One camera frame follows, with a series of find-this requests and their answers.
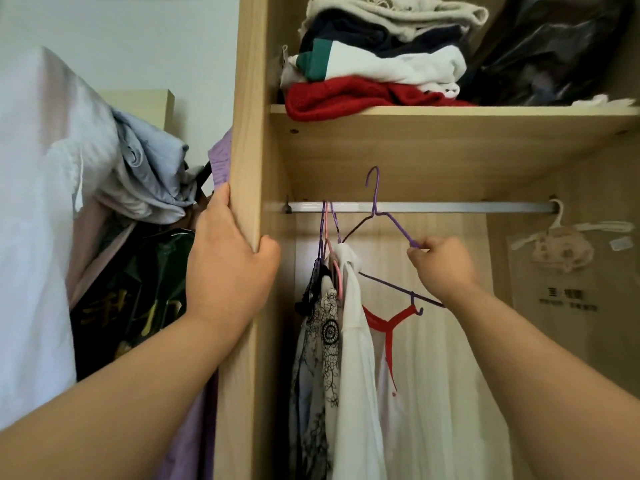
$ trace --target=closet rod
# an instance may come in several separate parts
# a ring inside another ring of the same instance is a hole
[[[288,202],[286,214],[320,214],[322,202]],[[343,214],[368,214],[372,202],[333,202]],[[556,202],[378,202],[379,212],[394,214],[557,214]]]

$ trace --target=navy folded garment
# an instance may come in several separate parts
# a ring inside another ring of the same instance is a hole
[[[391,35],[382,25],[366,22],[356,15],[334,8],[316,16],[300,43],[300,53],[310,52],[314,40],[322,38],[363,48],[383,58],[403,54],[430,54],[448,45],[457,46],[467,58],[466,32],[461,25],[434,27],[405,43]]]

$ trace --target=red trim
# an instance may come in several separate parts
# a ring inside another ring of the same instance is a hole
[[[362,307],[364,310],[364,315],[367,317],[367,323],[369,323],[369,327],[376,331],[381,331],[386,334],[385,338],[385,353],[387,355],[387,364],[389,366],[389,373],[391,373],[391,380],[394,383],[394,387],[396,387],[396,380],[394,379],[394,361],[393,361],[393,341],[394,341],[394,329],[397,327],[402,321],[409,318],[411,315],[415,315],[418,313],[414,305],[409,306],[405,310],[402,310],[396,316],[391,318],[391,320],[386,321],[382,320],[379,316],[374,315],[370,311],[366,309],[366,307]]]

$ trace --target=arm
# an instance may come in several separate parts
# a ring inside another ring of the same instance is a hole
[[[512,434],[540,479],[640,478],[640,401],[477,284],[457,238],[408,254],[453,312]]]
[[[280,249],[254,254],[228,209],[228,185],[198,221],[188,311],[128,354],[0,432],[0,478],[151,476],[196,395],[264,306]]]

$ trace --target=white wall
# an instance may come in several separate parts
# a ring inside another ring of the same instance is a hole
[[[97,89],[169,89],[190,164],[233,116],[239,0],[0,0],[0,69],[45,45]]]

